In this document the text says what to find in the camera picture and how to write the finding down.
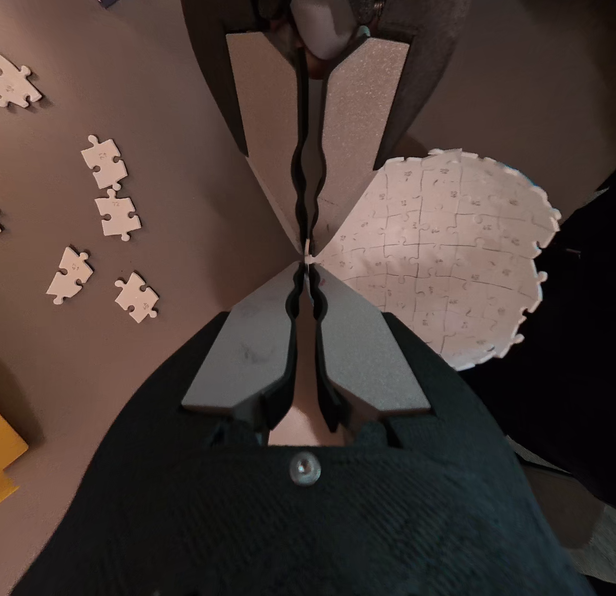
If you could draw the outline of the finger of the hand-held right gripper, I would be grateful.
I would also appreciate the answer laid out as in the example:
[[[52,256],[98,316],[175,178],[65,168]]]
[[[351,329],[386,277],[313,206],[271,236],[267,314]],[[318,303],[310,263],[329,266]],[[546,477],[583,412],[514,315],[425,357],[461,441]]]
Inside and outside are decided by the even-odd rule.
[[[358,37],[324,78],[319,134],[323,173],[311,228],[313,256],[334,238],[374,178],[409,49],[404,42]]]
[[[297,252],[307,240],[307,62],[297,42],[273,32],[226,37],[247,161]]]

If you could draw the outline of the person's dark clothed torso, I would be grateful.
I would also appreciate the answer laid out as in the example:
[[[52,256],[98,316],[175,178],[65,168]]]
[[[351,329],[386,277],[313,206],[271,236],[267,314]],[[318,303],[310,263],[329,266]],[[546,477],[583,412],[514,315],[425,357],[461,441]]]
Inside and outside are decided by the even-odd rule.
[[[536,265],[522,343],[461,376],[506,435],[615,507],[615,173]]]

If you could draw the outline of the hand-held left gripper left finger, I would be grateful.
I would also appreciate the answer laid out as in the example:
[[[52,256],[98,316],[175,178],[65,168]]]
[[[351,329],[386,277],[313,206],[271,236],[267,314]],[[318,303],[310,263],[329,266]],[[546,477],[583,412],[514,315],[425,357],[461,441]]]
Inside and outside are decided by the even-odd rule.
[[[290,264],[235,305],[182,399],[182,407],[268,435],[293,402],[296,318],[305,265]]]

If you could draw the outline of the puzzle pieces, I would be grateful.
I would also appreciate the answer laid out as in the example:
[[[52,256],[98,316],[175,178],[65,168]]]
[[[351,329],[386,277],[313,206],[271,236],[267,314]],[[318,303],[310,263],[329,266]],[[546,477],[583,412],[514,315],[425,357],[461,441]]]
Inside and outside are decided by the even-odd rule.
[[[1,56],[1,107],[14,104],[28,108],[42,99],[42,93],[29,81],[32,72],[26,65],[16,66]],[[141,229],[141,219],[130,197],[119,197],[121,181],[127,177],[127,169],[121,153],[112,139],[100,141],[95,134],[88,136],[89,147],[81,155],[96,180],[97,187],[105,196],[95,200],[104,236],[118,236],[129,241],[131,233]],[[89,254],[78,252],[71,246],[65,248],[61,261],[46,294],[54,297],[55,305],[62,305],[74,297],[93,274],[88,263]],[[136,323],[146,318],[156,318],[157,293],[146,286],[143,278],[132,272],[128,281],[118,279],[115,287],[120,292],[115,303],[128,312]]]

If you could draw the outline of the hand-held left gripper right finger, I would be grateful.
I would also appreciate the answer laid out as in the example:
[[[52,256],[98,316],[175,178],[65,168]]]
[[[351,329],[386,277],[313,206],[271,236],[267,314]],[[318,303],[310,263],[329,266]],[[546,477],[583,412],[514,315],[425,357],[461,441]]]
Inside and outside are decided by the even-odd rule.
[[[377,307],[319,264],[308,282],[317,323],[319,408],[330,431],[423,415],[431,405]]]

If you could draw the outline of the white jigsaw puzzle piece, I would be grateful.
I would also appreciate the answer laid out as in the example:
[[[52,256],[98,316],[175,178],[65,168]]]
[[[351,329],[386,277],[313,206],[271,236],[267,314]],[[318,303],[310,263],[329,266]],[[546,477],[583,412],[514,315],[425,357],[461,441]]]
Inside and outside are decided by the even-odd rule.
[[[313,261],[311,241],[307,239],[304,245],[304,283],[312,304],[313,316],[318,318],[321,311],[320,275]]]

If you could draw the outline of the yellow plastic bin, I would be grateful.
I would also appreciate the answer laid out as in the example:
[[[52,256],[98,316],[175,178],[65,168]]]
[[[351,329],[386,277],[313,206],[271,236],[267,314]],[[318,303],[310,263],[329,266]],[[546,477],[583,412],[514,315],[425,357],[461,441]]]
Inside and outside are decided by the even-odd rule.
[[[1,416],[1,502],[18,489],[5,470],[27,450],[27,443]]]

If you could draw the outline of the partly built puzzle ball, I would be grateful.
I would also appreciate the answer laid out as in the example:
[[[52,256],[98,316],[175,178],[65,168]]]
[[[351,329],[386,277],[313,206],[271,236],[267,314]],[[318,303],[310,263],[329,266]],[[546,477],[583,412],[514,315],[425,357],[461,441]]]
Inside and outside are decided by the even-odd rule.
[[[391,159],[312,257],[455,370],[503,358],[543,299],[560,211],[520,171],[461,149]]]

